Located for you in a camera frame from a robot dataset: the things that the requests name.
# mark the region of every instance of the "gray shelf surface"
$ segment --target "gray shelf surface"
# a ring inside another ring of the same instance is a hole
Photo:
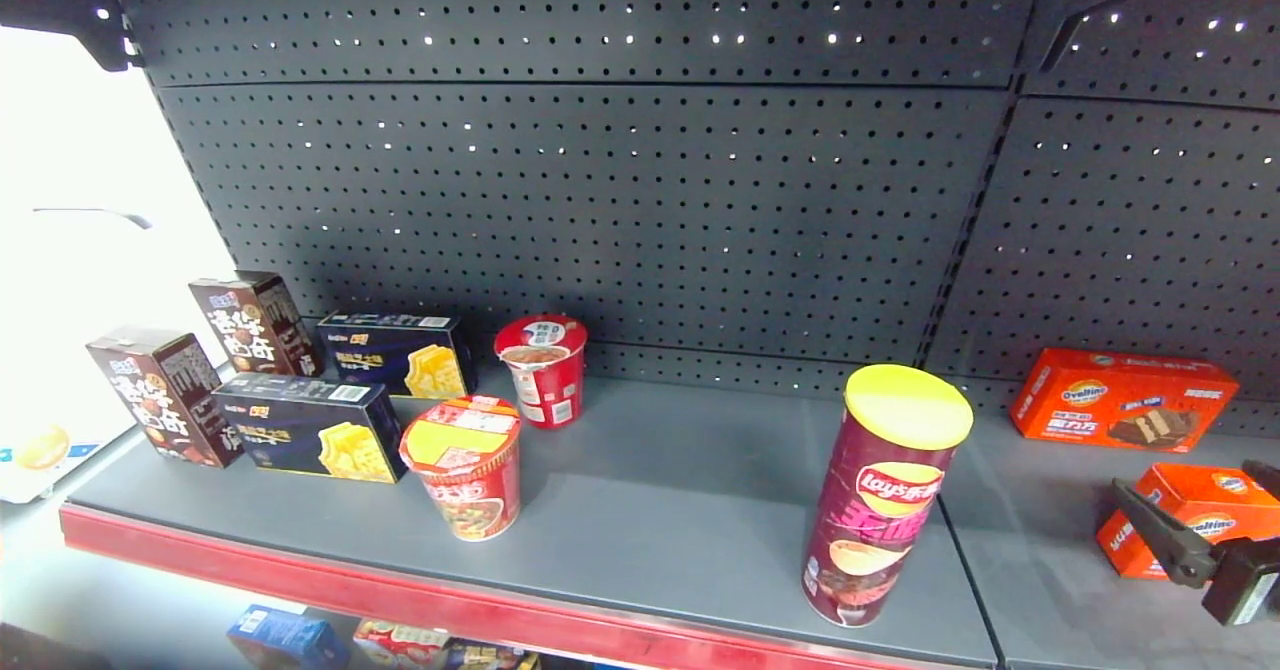
[[[509,375],[486,372],[481,391],[511,397]],[[841,628],[805,601],[800,568],[840,424],[837,401],[594,377],[585,400],[571,428],[525,430],[525,510],[507,533],[479,544],[448,533],[412,477],[396,486],[337,482],[257,470],[243,459],[219,471],[146,446],[70,502],[530,596],[909,660],[995,665],[937,507],[874,624]],[[411,419],[426,406],[398,401],[397,410]]]
[[[1120,578],[1093,538],[1111,516],[1111,478],[1152,462],[1280,462],[1280,442],[1206,436],[1188,455],[1029,441],[979,418],[947,473],[943,505],[1011,670],[1280,667],[1280,632],[1225,629],[1201,592]]]

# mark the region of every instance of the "cup noodle lid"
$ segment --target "cup noodle lid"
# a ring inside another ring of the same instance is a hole
[[[503,328],[493,341],[493,351],[509,365],[538,366],[571,357],[585,345],[586,328],[573,318],[530,315]]]
[[[468,395],[412,420],[401,457],[415,473],[463,477],[500,459],[520,438],[520,414],[506,400]]]

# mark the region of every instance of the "snack box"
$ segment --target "snack box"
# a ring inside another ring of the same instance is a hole
[[[228,281],[198,279],[191,283],[191,293],[236,370],[320,374],[320,354],[280,275],[237,270]]]
[[[160,455],[225,468],[243,452],[218,411],[218,373],[196,336],[123,327],[84,347]]]
[[[1203,360],[1047,347],[1009,414],[1029,438],[1187,452],[1238,388]]]
[[[536,652],[499,644],[452,641],[445,653],[442,670],[538,670],[539,667]]]
[[[344,380],[383,383],[392,395],[448,400],[475,392],[461,318],[334,313],[319,332]]]
[[[394,483],[401,427],[387,388],[241,373],[214,391],[259,468]]]
[[[438,630],[365,617],[351,639],[376,665],[428,670],[444,643],[449,642],[449,635]]]
[[[251,605],[227,637],[261,670],[342,670],[351,660],[329,623],[261,605]]]
[[[1134,487],[1210,542],[1280,535],[1280,500],[1243,470],[1156,462]],[[1169,579],[1124,512],[1111,515],[1097,541],[1125,578]]]

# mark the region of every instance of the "instant noodle cup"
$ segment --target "instant noodle cup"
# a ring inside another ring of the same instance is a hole
[[[969,402],[932,374],[869,365],[850,375],[801,574],[819,615],[850,626],[879,615],[970,428]]]
[[[518,441],[520,414],[509,402],[471,395],[419,415],[399,452],[453,534],[477,542],[520,515]]]
[[[564,315],[531,315],[498,333],[493,350],[511,369],[520,411],[536,428],[557,429],[582,414],[586,328]]]

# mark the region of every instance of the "orange box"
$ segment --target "orange box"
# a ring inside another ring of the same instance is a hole
[[[1187,452],[1238,388],[1203,360],[1047,347],[1009,415],[1029,438]]]
[[[1212,543],[1280,535],[1280,500],[1243,470],[1156,462],[1134,487]],[[1124,512],[1116,510],[1097,539],[1125,578],[1169,579]]]

